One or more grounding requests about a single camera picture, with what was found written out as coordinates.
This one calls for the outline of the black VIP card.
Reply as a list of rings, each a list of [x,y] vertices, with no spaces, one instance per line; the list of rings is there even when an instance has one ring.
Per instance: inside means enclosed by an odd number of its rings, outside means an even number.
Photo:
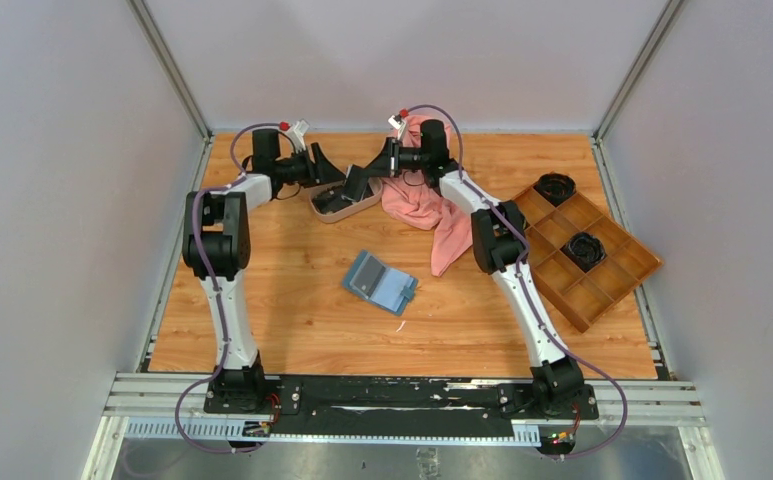
[[[370,297],[381,282],[386,270],[384,264],[376,257],[366,256],[354,271],[350,287],[364,297]]]

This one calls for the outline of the blue leather card holder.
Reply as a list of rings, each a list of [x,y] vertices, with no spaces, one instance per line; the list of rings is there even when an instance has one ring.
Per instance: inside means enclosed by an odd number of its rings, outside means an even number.
[[[401,316],[414,299],[419,280],[362,250],[344,275],[341,285],[351,294],[395,316]]]

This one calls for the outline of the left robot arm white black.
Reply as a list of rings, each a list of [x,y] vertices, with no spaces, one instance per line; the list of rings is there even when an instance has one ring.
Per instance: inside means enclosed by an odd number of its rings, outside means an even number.
[[[235,161],[235,179],[187,196],[182,259],[208,299],[217,345],[214,370],[205,382],[208,413],[257,413],[276,398],[269,390],[246,307],[249,214],[278,199],[286,185],[311,188],[343,180],[320,146],[306,143],[308,128],[304,120],[246,128],[252,152]]]

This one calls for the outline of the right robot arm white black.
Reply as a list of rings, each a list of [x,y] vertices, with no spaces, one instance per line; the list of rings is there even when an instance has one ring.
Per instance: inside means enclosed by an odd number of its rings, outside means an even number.
[[[389,124],[393,133],[363,167],[364,179],[419,172],[428,187],[465,213],[471,222],[475,262],[502,291],[523,335],[532,376],[530,394],[522,402],[509,396],[503,412],[513,416],[533,409],[551,418],[563,413],[581,418],[580,401],[588,398],[589,390],[578,361],[557,333],[533,280],[521,210],[512,201],[487,193],[470,178],[462,162],[450,153],[442,121],[423,121],[416,146],[403,142],[408,131],[406,116],[396,114]]]

